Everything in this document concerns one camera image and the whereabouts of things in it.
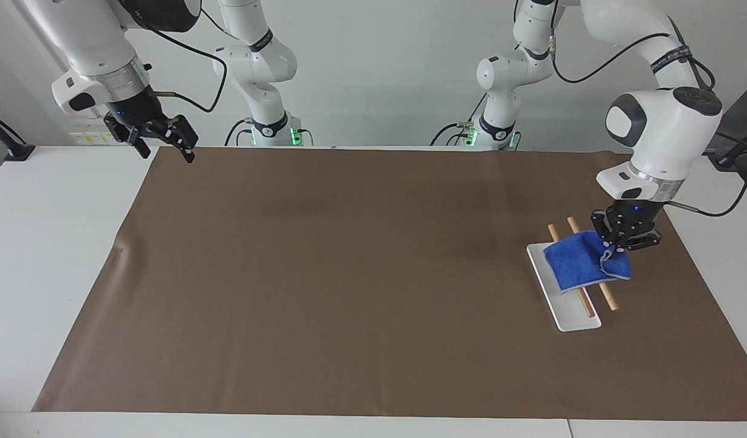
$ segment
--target wooden stick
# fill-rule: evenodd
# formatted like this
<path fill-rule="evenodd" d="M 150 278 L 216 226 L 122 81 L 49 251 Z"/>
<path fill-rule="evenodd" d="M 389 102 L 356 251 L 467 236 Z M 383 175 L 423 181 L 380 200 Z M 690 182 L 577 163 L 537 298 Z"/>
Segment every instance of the wooden stick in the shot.
<path fill-rule="evenodd" d="M 557 227 L 555 227 L 554 224 L 549 224 L 546 227 L 549 230 L 549 235 L 552 236 L 552 242 L 557 242 L 560 240 L 560 235 L 557 233 Z M 596 312 L 592 309 L 592 305 L 590 305 L 590 298 L 586 296 L 585 292 L 582 289 L 576 290 L 577 294 L 579 294 L 579 299 L 582 300 L 582 305 L 585 306 L 585 312 L 587 313 L 588 318 L 592 318 L 596 315 Z"/>
<path fill-rule="evenodd" d="M 573 216 L 568 217 L 568 226 L 571 227 L 571 231 L 574 232 L 574 234 L 581 231 L 579 224 L 577 224 L 576 219 L 574 219 Z M 606 299 L 607 304 L 609 304 L 609 308 L 612 311 L 619 310 L 619 304 L 617 304 L 616 298 L 614 297 L 609 285 L 607 283 L 600 283 L 599 286 L 601 287 L 601 292 L 603 292 L 603 297 Z"/>

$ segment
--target robotic arm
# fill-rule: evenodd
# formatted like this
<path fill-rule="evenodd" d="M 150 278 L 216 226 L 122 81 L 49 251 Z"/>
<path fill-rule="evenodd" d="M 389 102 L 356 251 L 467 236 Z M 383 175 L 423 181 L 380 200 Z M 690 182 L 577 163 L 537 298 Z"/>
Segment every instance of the robotic arm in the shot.
<path fill-rule="evenodd" d="M 186 117 L 167 117 L 149 85 L 124 30 L 146 27 L 170 32 L 189 30 L 198 20 L 200 0 L 23 0 L 27 11 L 71 69 L 52 84 L 57 105 L 68 114 L 106 105 L 103 121 L 117 141 L 127 142 L 143 158 L 144 137 L 176 147 L 190 163 L 198 142 Z"/>
<path fill-rule="evenodd" d="M 252 111 L 253 143 L 259 146 L 301 144 L 301 120 L 285 111 L 282 96 L 271 85 L 295 77 L 298 62 L 290 48 L 274 36 L 265 22 L 260 0 L 218 0 L 225 26 L 244 44 L 221 47 L 215 55 L 228 64 L 235 87 Z M 221 75 L 220 62 L 214 69 Z"/>
<path fill-rule="evenodd" d="M 519 108 L 515 89 L 545 80 L 554 71 L 548 59 L 550 52 L 554 55 L 551 17 L 556 26 L 562 16 L 555 8 L 579 3 L 590 34 L 607 44 L 627 46 L 654 33 L 667 34 L 634 47 L 650 64 L 659 87 L 626 92 L 612 103 L 606 129 L 632 149 L 633 158 L 598 174 L 599 185 L 615 202 L 591 214 L 596 232 L 612 250 L 653 246 L 661 239 L 654 230 L 655 217 L 676 196 L 712 139 L 722 104 L 698 75 L 676 25 L 651 0 L 526 0 L 513 29 L 518 49 L 482 60 L 477 69 L 488 100 L 474 120 L 473 135 L 477 144 L 505 146 Z"/>
<path fill-rule="evenodd" d="M 661 236 L 654 230 L 655 218 L 711 141 L 722 103 L 698 75 L 679 29 L 651 0 L 582 0 L 582 11 L 590 34 L 607 44 L 669 35 L 634 48 L 649 63 L 659 87 L 626 92 L 612 103 L 606 130 L 630 147 L 633 157 L 597 175 L 615 202 L 591 214 L 596 232 L 611 249 L 657 245 Z"/>

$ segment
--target table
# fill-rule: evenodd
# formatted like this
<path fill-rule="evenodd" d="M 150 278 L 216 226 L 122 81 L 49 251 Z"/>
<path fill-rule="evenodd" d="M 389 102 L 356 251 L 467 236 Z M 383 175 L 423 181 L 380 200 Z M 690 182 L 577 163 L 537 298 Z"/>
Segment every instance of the table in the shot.
<path fill-rule="evenodd" d="M 30 413 L 150 162 L 42 147 L 1 167 L 0 436 L 747 436 L 747 423 Z M 701 159 L 678 200 L 723 210 L 740 183 Z M 747 352 L 747 194 L 722 218 L 666 210 Z"/>

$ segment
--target blue cloth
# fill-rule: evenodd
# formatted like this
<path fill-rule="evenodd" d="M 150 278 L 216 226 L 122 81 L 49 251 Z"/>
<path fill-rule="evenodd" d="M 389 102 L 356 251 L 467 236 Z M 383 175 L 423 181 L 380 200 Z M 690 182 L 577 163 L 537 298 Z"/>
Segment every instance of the blue cloth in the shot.
<path fill-rule="evenodd" d="M 630 280 L 627 254 L 605 247 L 590 230 L 547 246 L 544 256 L 562 293 L 604 281 Z"/>

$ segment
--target white plate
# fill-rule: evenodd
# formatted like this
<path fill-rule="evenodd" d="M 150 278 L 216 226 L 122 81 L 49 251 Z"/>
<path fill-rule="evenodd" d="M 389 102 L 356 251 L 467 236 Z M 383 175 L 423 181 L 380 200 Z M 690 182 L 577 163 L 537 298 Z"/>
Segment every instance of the white plate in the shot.
<path fill-rule="evenodd" d="M 551 243 L 528 245 L 527 255 L 530 256 L 530 261 L 533 263 L 535 276 L 538 277 L 538 283 L 541 284 L 541 291 L 544 291 L 546 303 L 549 304 L 549 310 L 552 311 L 552 318 L 555 319 L 557 330 L 576 331 L 601 327 L 601 319 L 598 317 L 598 311 L 596 311 L 596 306 L 592 304 L 592 300 L 590 300 L 590 306 L 595 316 L 589 318 L 585 306 L 582 304 L 582 299 L 576 291 L 560 294 L 557 278 L 555 278 L 555 274 L 544 255 L 544 249 L 550 245 Z"/>

